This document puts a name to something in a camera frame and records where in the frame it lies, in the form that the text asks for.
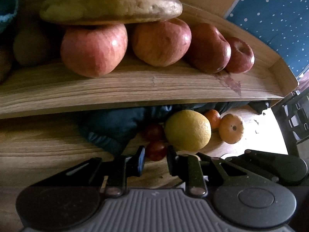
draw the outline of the wooden shelf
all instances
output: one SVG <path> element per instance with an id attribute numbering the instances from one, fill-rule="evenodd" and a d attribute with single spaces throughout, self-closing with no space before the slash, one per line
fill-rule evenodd
<path id="1" fill-rule="evenodd" d="M 297 86 L 292 72 L 284 62 L 278 63 L 280 57 L 267 45 L 222 18 L 183 7 L 180 18 L 189 24 L 210 22 L 225 35 L 251 45 L 254 67 L 245 74 L 208 75 L 183 60 L 156 68 L 128 53 L 102 78 L 76 75 L 60 61 L 22 68 L 0 85 L 0 118 L 156 104 L 280 100 Z M 276 70 L 271 69 L 277 63 Z"/>
<path id="2" fill-rule="evenodd" d="M 218 132 L 214 132 L 202 153 L 209 156 L 233 153 L 237 156 L 246 149 L 253 149 L 287 154 L 271 109 L 265 110 L 265 115 L 256 114 L 249 106 L 231 109 L 227 113 L 242 116 L 245 125 L 243 139 L 229 145 L 220 139 Z M 138 134 L 124 154 L 135 153 L 141 144 L 146 145 L 146 142 Z M 14 205 L 25 186 L 96 156 L 113 159 L 109 153 L 87 143 L 66 114 L 0 120 L 0 231 L 21 229 Z M 163 159 L 146 162 L 142 177 L 130 177 L 128 186 L 171 187 L 179 182 L 177 177 L 170 176 Z"/>

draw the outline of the yellow-orange fruit with dark spot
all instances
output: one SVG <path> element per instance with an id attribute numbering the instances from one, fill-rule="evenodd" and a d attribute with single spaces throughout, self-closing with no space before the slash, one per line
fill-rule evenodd
<path id="1" fill-rule="evenodd" d="M 219 126 L 219 135 L 228 144 L 235 144 L 240 141 L 244 135 L 242 118 L 230 113 L 223 116 Z"/>

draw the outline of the red apple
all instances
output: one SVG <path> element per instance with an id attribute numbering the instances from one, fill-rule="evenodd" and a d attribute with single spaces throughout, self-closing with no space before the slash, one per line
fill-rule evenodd
<path id="1" fill-rule="evenodd" d="M 70 70 L 86 77 L 100 77 L 115 69 L 127 46 L 128 35 L 123 24 L 94 30 L 70 27 L 63 37 L 60 53 Z"/>
<path id="2" fill-rule="evenodd" d="M 224 69 L 231 57 L 231 47 L 218 29 L 208 23 L 191 28 L 192 41 L 186 58 L 195 68 L 216 73 Z"/>
<path id="3" fill-rule="evenodd" d="M 237 37 L 227 38 L 231 46 L 232 55 L 225 69 L 230 73 L 244 73 L 254 64 L 253 50 L 249 45 Z"/>
<path id="4" fill-rule="evenodd" d="M 135 55 L 152 66 L 168 66 L 183 57 L 191 43 L 189 26 L 178 18 L 136 25 L 132 37 Z"/>

